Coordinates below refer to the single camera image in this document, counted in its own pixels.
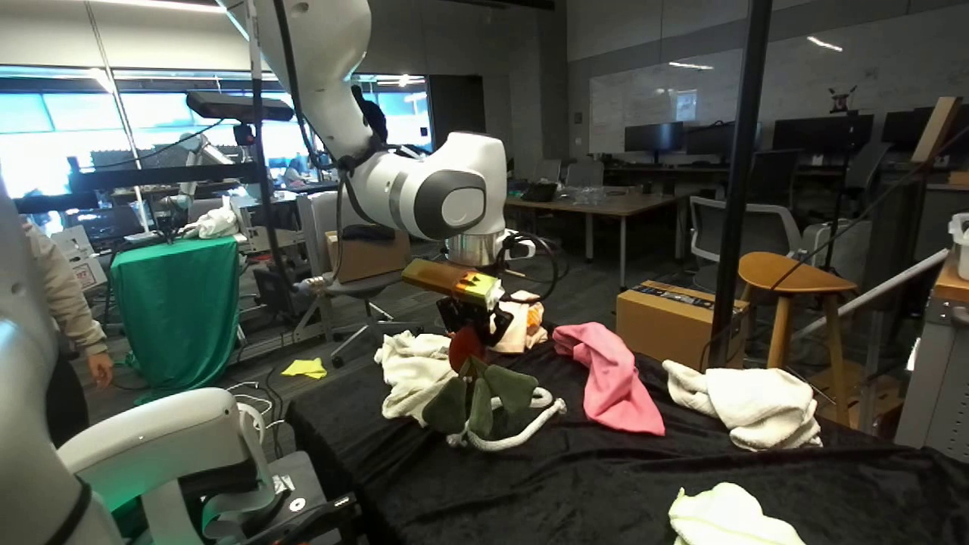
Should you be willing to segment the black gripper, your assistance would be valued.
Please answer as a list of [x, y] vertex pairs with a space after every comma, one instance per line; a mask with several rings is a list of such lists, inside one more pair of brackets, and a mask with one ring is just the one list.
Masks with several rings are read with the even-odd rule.
[[505, 309], [483, 309], [463, 301], [440, 301], [436, 309], [446, 331], [450, 333], [453, 348], [491, 348], [505, 337], [513, 324], [513, 316]]

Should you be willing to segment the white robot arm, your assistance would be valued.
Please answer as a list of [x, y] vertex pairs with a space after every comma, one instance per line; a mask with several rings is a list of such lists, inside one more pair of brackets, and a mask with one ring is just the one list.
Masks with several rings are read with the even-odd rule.
[[368, 0], [250, 0], [235, 27], [291, 93], [311, 141], [337, 161], [354, 211], [440, 241], [456, 266], [492, 266], [505, 225], [505, 141], [450, 129], [433, 150], [406, 150], [354, 85], [372, 33]]

